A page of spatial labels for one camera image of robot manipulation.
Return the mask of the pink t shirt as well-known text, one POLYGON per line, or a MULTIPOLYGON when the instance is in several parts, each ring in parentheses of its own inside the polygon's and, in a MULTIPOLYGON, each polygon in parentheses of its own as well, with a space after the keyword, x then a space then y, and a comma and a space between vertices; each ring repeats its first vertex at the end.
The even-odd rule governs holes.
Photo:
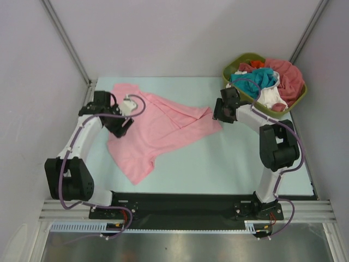
POLYGON ((137 116, 125 136, 109 135, 108 151, 129 181, 137 185, 155 167, 155 159, 221 131, 213 120, 210 107, 182 105, 158 95, 143 92, 138 85, 116 84, 112 93, 117 98, 127 94, 140 96, 146 103, 145 111, 137 116))

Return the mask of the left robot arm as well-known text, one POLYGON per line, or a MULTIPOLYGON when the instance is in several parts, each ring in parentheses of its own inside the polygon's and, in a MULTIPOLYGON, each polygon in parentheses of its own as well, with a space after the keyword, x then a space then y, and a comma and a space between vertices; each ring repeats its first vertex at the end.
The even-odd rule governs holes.
POLYGON ((137 102, 130 95, 125 95, 118 102, 110 92, 94 92, 93 100, 80 109, 77 126, 65 148, 57 157, 45 162, 44 169, 53 199, 99 205, 108 218, 119 215, 120 204, 112 200, 110 190, 97 187, 85 161, 103 128, 116 138, 126 134, 134 122, 130 116, 137 108, 137 102))

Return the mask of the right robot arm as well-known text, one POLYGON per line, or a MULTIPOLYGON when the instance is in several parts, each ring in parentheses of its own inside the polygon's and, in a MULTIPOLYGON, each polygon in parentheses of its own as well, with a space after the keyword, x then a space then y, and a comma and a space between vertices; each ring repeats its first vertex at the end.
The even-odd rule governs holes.
POLYGON ((253 193, 252 214, 266 218, 278 203, 278 190, 283 174, 292 168, 301 155, 300 139, 290 120, 279 121, 242 101, 234 87, 222 89, 216 100, 213 119, 224 123, 240 122, 259 135, 259 156, 264 166, 262 178, 253 193))

